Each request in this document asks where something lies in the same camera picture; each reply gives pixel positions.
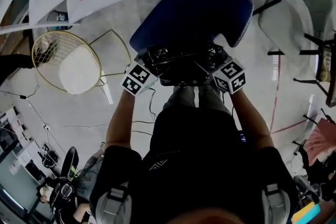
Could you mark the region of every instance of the red line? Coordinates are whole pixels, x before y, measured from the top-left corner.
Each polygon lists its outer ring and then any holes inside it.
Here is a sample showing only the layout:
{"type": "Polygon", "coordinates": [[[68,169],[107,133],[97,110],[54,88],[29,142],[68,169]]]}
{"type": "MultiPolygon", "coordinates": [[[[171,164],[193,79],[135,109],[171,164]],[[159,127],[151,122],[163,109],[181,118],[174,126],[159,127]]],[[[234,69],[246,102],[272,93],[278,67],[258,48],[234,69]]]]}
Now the red line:
{"type": "Polygon", "coordinates": [[[279,55],[278,59],[279,59],[279,62],[278,62],[278,85],[277,85],[277,89],[276,89],[276,92],[275,92],[275,100],[274,100],[274,108],[273,108],[270,132],[272,131],[272,128],[273,128],[275,108],[277,107],[278,91],[279,91],[279,85],[280,85],[280,68],[281,68],[281,56],[280,55],[279,55]]]}
{"type": "MultiPolygon", "coordinates": [[[[317,114],[311,116],[311,118],[316,117],[318,114],[319,114],[319,113],[317,113],[317,114]]],[[[305,121],[308,121],[308,120],[303,120],[303,121],[294,123],[294,124],[291,125],[291,126],[288,126],[288,127],[282,128],[282,129],[279,129],[279,130],[277,130],[277,131],[275,131],[275,132],[272,132],[271,134],[279,133],[279,132],[282,132],[282,131],[284,131],[284,130],[290,129],[290,128],[295,127],[295,126],[297,126],[297,125],[299,125],[299,124],[301,124],[301,123],[303,123],[303,122],[305,122],[305,121]]]]}

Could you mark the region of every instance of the gold wire chair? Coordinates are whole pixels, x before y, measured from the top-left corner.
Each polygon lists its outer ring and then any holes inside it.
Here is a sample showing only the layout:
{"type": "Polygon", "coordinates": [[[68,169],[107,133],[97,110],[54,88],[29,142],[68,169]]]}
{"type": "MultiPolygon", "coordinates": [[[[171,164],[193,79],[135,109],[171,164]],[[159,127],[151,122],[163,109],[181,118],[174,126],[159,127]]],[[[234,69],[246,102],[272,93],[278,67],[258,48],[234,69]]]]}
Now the gold wire chair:
{"type": "MultiPolygon", "coordinates": [[[[99,38],[101,38],[110,31],[113,32],[117,36],[117,38],[122,42],[125,50],[127,51],[129,60],[131,62],[131,56],[127,50],[125,42],[112,29],[107,31],[97,39],[95,39],[92,43],[94,43],[95,41],[97,41],[99,38]]],[[[31,53],[34,67],[46,82],[48,82],[50,85],[61,91],[67,92],[62,86],[62,83],[60,82],[60,79],[58,77],[58,69],[62,61],[79,46],[86,46],[92,52],[99,66],[100,76],[98,78],[97,83],[91,89],[97,86],[105,85],[105,83],[101,80],[101,77],[124,74],[124,73],[112,73],[102,75],[100,60],[96,52],[91,48],[90,44],[88,44],[86,41],[79,38],[78,36],[66,31],[46,32],[35,41],[31,53]]]]}

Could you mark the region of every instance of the white floor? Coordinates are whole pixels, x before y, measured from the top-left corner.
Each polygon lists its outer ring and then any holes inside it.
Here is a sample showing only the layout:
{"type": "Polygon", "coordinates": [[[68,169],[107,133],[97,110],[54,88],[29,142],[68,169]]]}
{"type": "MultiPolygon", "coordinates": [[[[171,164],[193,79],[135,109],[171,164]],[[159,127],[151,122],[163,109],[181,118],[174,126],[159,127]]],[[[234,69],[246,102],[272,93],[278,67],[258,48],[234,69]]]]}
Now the white floor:
{"type": "MultiPolygon", "coordinates": [[[[131,57],[134,58],[136,53],[129,46],[129,40],[158,1],[126,0],[116,3],[86,17],[80,26],[73,27],[70,32],[90,43],[107,30],[114,29],[126,42],[131,57]]],[[[300,56],[299,61],[293,63],[285,56],[267,56],[267,52],[274,45],[259,29],[257,17],[252,19],[244,38],[236,48],[228,47],[223,37],[219,37],[216,43],[223,45],[227,52],[236,57],[246,68],[247,84],[244,86],[244,91],[267,122],[275,146],[281,152],[284,162],[292,160],[292,163],[287,164],[288,169],[293,174],[304,173],[299,157],[292,159],[296,146],[291,143],[293,140],[301,142],[311,131],[312,124],[303,121],[302,115],[318,114],[318,120],[321,117],[320,109],[324,108],[336,119],[336,109],[327,108],[326,96],[317,86],[293,81],[294,77],[314,79],[315,66],[309,66],[311,59],[308,56],[300,56]]],[[[116,41],[112,33],[93,43],[92,47],[100,57],[105,73],[124,72],[129,60],[121,43],[116,41]]],[[[113,100],[113,104],[110,105],[112,113],[122,91],[119,86],[121,79],[121,75],[107,77],[113,100]]],[[[9,83],[4,83],[2,88],[8,85],[15,93],[29,95],[34,92],[37,84],[40,88],[29,98],[30,102],[50,126],[51,133],[64,151],[71,146],[77,148],[80,156],[79,167],[83,167],[106,135],[111,118],[106,96],[99,88],[79,96],[63,93],[48,85],[35,70],[27,69],[20,70],[9,83]]],[[[153,98],[152,111],[159,113],[172,93],[172,88],[163,87],[157,82],[154,89],[156,94],[153,98]]],[[[134,121],[152,121],[149,112],[151,95],[152,91],[147,91],[136,99],[134,121]]],[[[27,101],[8,95],[4,99],[7,99],[7,102],[11,99],[16,105],[21,113],[22,122],[38,144],[48,141],[42,120],[27,101]]],[[[232,103],[228,94],[225,95],[225,103],[231,110],[232,103]]],[[[240,127],[236,115],[235,119],[237,126],[240,127]]],[[[134,123],[132,129],[152,133],[153,124],[134,123]]],[[[133,149],[144,156],[149,150],[150,138],[147,134],[133,132],[133,149]]],[[[49,141],[63,159],[65,154],[54,138],[49,136],[49,141]]]]}

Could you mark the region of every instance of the pink object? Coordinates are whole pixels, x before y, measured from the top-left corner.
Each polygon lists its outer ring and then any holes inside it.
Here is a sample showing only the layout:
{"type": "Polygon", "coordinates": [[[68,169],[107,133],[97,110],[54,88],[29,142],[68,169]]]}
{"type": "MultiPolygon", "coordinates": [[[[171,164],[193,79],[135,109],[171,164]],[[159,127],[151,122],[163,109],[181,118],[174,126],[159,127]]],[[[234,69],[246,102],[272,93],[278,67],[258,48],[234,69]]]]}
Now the pink object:
{"type": "Polygon", "coordinates": [[[336,125],[326,119],[320,119],[314,131],[307,139],[303,149],[308,154],[309,166],[312,166],[321,153],[336,148],[336,125]]]}

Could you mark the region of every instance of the blue chair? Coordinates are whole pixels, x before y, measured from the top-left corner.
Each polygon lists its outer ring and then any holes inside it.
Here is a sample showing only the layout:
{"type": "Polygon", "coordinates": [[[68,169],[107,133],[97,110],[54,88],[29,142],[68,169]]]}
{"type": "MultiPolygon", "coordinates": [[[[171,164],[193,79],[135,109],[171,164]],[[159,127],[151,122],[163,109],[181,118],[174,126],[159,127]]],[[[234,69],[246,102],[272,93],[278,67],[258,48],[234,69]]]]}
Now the blue chair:
{"type": "Polygon", "coordinates": [[[199,36],[214,40],[223,34],[228,44],[236,47],[252,14],[252,0],[161,0],[134,33],[130,44],[142,52],[174,40],[188,42],[199,36]]]}

